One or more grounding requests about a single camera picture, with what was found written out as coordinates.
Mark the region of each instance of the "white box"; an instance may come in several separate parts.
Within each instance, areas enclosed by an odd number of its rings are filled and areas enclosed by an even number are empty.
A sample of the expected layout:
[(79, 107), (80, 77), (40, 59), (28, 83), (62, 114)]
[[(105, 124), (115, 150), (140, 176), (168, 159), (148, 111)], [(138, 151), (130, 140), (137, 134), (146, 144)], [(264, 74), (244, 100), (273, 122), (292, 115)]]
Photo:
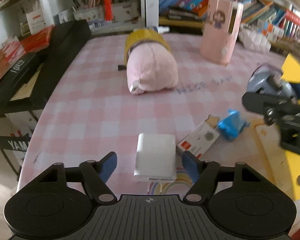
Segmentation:
[(27, 13), (26, 17), (31, 34), (35, 34), (46, 27), (41, 9), (35, 10), (31, 13)]
[(191, 152), (198, 159), (209, 149), (219, 137), (219, 133), (206, 122), (202, 122), (177, 145), (177, 152)]
[(59, 22), (60, 23), (66, 23), (66, 22), (70, 22), (70, 21), (74, 21), (74, 15), (73, 15), (73, 11), (68, 9), (65, 10), (63, 12), (58, 13), (59, 15)]
[(138, 1), (115, 3), (112, 5), (112, 14), (114, 21), (126, 22), (139, 17)]
[(170, 134), (144, 134), (138, 138), (134, 177), (138, 181), (174, 182), (176, 139)]
[(74, 18), (79, 20), (87, 20), (88, 22), (105, 18), (103, 6), (96, 6), (90, 9), (79, 10), (73, 13)]

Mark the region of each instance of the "pink checkered tablecloth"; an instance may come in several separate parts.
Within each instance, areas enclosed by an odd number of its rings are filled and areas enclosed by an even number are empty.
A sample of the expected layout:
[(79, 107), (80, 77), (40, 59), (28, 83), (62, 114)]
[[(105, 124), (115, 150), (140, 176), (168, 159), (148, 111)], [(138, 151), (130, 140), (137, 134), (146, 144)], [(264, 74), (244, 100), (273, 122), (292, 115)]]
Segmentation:
[[(200, 36), (165, 34), (178, 62), (179, 84), (173, 90), (137, 96), (129, 93), (126, 72), (118, 71), (125, 38), (90, 40), (69, 66), (35, 128), (18, 189), (55, 162), (78, 166), (114, 151), (118, 166), (107, 184), (116, 195), (158, 194), (158, 185), (134, 180), (138, 135), (173, 134), (178, 143), (209, 114), (226, 117), (228, 108), (244, 113), (241, 96), (252, 72), (261, 63), (281, 67), (284, 62), (282, 56), (246, 51), (237, 43), (230, 64), (223, 67), (201, 57)], [(229, 166), (243, 161), (264, 173), (251, 145), (248, 133), (234, 142), (220, 136), (204, 159)], [(184, 195), (191, 181), (180, 163), (177, 175), (177, 181), (165, 184), (162, 193)], [(80, 185), (70, 186), (82, 190)]]

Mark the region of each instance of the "pink pig plush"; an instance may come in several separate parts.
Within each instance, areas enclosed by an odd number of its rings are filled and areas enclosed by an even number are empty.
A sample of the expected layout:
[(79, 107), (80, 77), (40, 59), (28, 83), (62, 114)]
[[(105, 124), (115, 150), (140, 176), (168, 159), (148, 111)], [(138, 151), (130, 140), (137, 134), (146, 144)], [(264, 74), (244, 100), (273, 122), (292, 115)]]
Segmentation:
[(127, 79), (132, 94), (173, 88), (178, 83), (177, 62), (160, 43), (139, 44), (130, 53)]

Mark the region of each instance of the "blue plush toy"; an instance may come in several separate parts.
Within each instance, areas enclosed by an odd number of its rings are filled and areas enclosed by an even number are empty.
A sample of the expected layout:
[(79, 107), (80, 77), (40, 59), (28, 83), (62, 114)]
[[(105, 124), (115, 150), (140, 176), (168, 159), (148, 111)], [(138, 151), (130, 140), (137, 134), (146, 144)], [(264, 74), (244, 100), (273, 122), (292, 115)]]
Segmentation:
[(240, 112), (228, 109), (229, 116), (218, 122), (221, 134), (229, 141), (233, 141), (249, 123), (240, 117)]

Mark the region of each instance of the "small box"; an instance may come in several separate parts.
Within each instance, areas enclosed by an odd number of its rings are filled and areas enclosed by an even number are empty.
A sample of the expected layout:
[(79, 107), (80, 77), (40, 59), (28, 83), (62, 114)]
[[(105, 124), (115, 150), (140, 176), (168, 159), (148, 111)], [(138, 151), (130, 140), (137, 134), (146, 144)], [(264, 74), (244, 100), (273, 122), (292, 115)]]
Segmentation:
[(212, 129), (206, 122), (202, 122), (196, 129), (178, 143), (177, 152), (184, 153), (185, 151), (189, 151), (195, 157), (200, 159), (219, 135), (220, 134), (216, 130)]
[(63, 12), (60, 12), (59, 14), (59, 22), (60, 23), (66, 23), (70, 21), (74, 21), (74, 15), (72, 10), (65, 10)]
[(35, 34), (46, 27), (41, 9), (26, 14), (31, 34)]
[(139, 135), (134, 177), (144, 182), (175, 181), (177, 172), (174, 135), (145, 133)]

